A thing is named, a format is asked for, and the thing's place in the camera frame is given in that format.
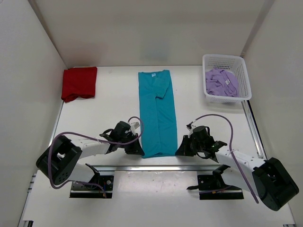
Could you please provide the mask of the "red t shirt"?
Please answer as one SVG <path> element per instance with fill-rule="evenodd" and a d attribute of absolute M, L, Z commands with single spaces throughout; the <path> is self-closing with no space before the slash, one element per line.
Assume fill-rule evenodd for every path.
<path fill-rule="evenodd" d="M 84 99 L 95 97 L 97 71 L 97 67 L 64 70 L 61 99 L 68 103 L 78 97 Z"/>

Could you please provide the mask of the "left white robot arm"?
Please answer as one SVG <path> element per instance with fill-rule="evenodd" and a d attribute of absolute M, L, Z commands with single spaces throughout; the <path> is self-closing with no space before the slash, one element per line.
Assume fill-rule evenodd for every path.
<path fill-rule="evenodd" d="M 100 139 L 74 132 L 58 134 L 47 150 L 37 159 L 36 167 L 49 179 L 54 189 L 60 189 L 68 182 L 82 184 L 88 190 L 104 190 L 100 174 L 90 164 L 79 164 L 85 157 L 106 155 L 119 148 L 126 154 L 144 156 L 139 143 L 138 128 L 143 129 L 141 120 L 117 123 L 108 129 Z"/>

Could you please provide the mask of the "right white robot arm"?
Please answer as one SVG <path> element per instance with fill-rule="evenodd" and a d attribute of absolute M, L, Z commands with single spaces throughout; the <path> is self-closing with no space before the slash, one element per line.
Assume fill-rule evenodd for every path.
<path fill-rule="evenodd" d="M 273 211 L 280 210 L 299 188 L 283 164 L 276 158 L 268 160 L 248 156 L 227 148 L 227 143 L 215 141 L 208 126 L 187 125 L 189 134 L 183 137 L 176 156 L 210 159 L 219 166 L 210 174 L 198 174 L 197 185 L 201 200 L 243 199 L 243 191 L 252 193 Z"/>

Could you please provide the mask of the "teal t shirt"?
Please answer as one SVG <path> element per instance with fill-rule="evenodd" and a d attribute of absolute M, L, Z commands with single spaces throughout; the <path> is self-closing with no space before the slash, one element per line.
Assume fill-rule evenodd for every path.
<path fill-rule="evenodd" d="M 178 135 L 170 71 L 139 72 L 138 82 L 143 158 L 174 156 Z"/>

